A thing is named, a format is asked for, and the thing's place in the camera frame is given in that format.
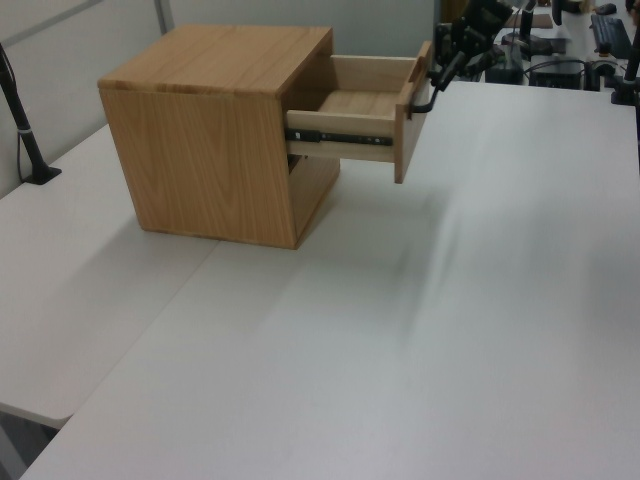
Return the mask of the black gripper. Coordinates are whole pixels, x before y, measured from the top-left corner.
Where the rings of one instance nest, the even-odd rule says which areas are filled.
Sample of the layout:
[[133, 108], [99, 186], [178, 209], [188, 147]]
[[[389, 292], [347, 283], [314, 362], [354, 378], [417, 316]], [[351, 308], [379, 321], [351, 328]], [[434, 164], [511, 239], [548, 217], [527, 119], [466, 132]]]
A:
[[472, 0], [461, 15], [450, 23], [434, 28], [434, 58], [443, 68], [429, 70], [431, 86], [443, 92], [463, 70], [468, 57], [464, 52], [486, 52], [511, 17], [516, 4], [512, 1]]

